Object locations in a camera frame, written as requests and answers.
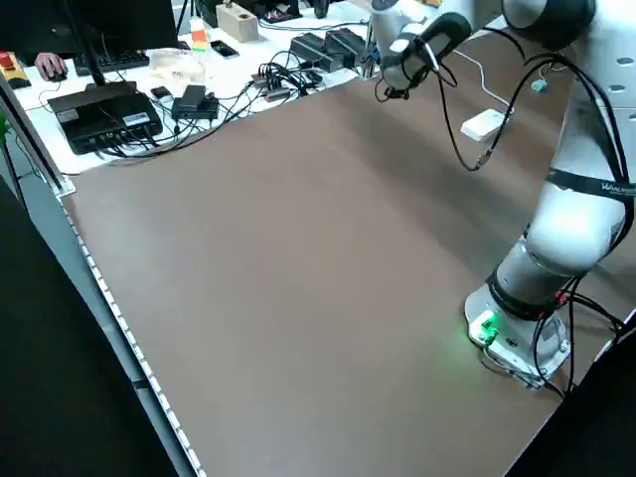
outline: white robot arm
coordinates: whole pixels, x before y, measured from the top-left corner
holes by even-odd
[[[607,256],[633,221],[636,188],[629,184],[629,172],[636,171],[636,6],[632,3],[444,0],[429,19],[424,19],[425,7],[412,0],[371,3],[383,78],[393,92],[390,97],[407,97],[404,93],[437,62],[503,13],[517,33],[549,50],[572,45],[577,66],[607,100],[601,101],[599,94],[590,100],[588,81],[574,83],[535,216],[486,283],[466,299],[470,339],[529,387],[545,385],[570,353],[570,340],[555,312],[560,291]],[[619,157],[623,163],[617,177],[610,160],[616,163]]]

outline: person's hand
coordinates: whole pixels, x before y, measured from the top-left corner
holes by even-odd
[[[67,72],[67,64],[55,53],[40,53],[36,58],[35,65],[40,76],[46,81],[55,75]]]

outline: table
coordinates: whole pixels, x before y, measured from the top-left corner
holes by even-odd
[[[509,95],[520,62],[499,41],[465,52]],[[453,122],[492,106],[472,65],[448,65]],[[378,104],[356,80],[75,180],[64,204],[208,475],[505,472],[557,401],[480,365],[462,304],[532,215],[568,84],[522,96],[479,174],[453,156],[435,81]],[[619,316],[633,246],[583,282]],[[610,333],[576,320],[580,379]]]
[[[322,20],[315,18],[313,9],[303,10],[302,14],[303,18],[288,22],[285,25],[293,28],[315,28],[325,25],[337,25],[345,22],[366,21],[369,18],[369,13],[366,10],[349,2],[340,2],[331,5],[329,9],[329,16]],[[365,26],[354,25],[349,28],[365,38]],[[226,42],[228,45],[237,50],[240,56],[235,59],[224,60],[222,57],[212,52],[205,54],[207,71],[212,72],[211,77],[206,80],[206,87],[208,90],[213,91],[218,97],[230,97],[236,95],[250,80],[250,75],[256,72],[258,65],[268,62],[277,52],[288,50],[291,39],[299,33],[302,32],[276,31],[259,28],[259,34],[261,36],[259,41],[240,43],[220,29],[209,28],[207,30],[207,34],[210,40],[222,40]],[[315,33],[318,36],[324,36],[324,32]],[[187,35],[180,37],[180,40],[190,41],[190,36]],[[32,86],[18,89],[15,93],[22,104],[22,107],[24,107],[27,111],[27,114],[33,121],[34,126],[42,136],[44,143],[49,148],[49,152],[60,171],[68,175],[75,175],[93,167],[101,166],[107,161],[104,161],[103,156],[99,157],[94,153],[77,156],[71,150],[71,147],[55,117],[49,112],[48,108],[41,107],[41,101],[84,90],[85,86],[92,82],[91,77],[80,78],[77,76],[73,66],[73,61],[68,60],[67,66],[69,68],[68,78],[59,84],[50,83],[41,79],[35,67],[25,69]],[[166,85],[175,96],[180,96],[185,89],[185,85],[183,83],[173,81],[165,83],[164,81],[153,78],[150,75],[149,68],[126,70],[121,72],[121,75],[126,80],[137,81],[138,89],[148,95],[150,95],[151,88],[159,85]],[[106,74],[105,77],[110,81],[120,80],[117,73]],[[355,77],[356,74],[349,70],[340,70],[330,75],[325,75],[324,85],[325,87],[332,87]],[[256,90],[250,91],[249,94],[242,98],[237,104],[236,109],[240,109],[247,104],[255,94]],[[221,104],[226,107],[231,106],[233,103],[233,100],[221,101]],[[254,102],[250,110],[251,112],[259,112],[275,107],[281,103],[282,101],[266,102],[259,99]],[[163,113],[160,109],[158,109],[158,113],[159,116],[162,117]],[[212,126],[216,127],[224,117],[222,110],[220,111],[220,118],[213,122]],[[172,134],[174,122],[168,118],[166,123],[170,126],[170,128],[164,127],[163,133],[156,136],[156,138],[168,137]],[[206,129],[211,126],[208,121],[198,121],[198,125]]]

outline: keyboard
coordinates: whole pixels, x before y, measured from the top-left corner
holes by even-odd
[[[88,63],[82,56],[73,59],[76,66],[76,72],[79,77],[87,77],[90,75]],[[119,52],[111,53],[110,57],[99,56],[99,65],[103,73],[120,72],[122,70],[130,70],[131,68],[147,67],[150,59],[142,52]]]

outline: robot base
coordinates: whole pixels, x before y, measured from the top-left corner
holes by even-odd
[[[526,388],[538,389],[544,382],[535,366],[533,342],[538,323],[525,321],[506,314],[484,284],[466,298],[464,313],[468,322],[470,340],[489,359],[522,382]],[[494,341],[486,348],[486,343]],[[555,313],[551,316],[537,341],[537,360],[546,379],[569,356],[569,341],[565,327]]]

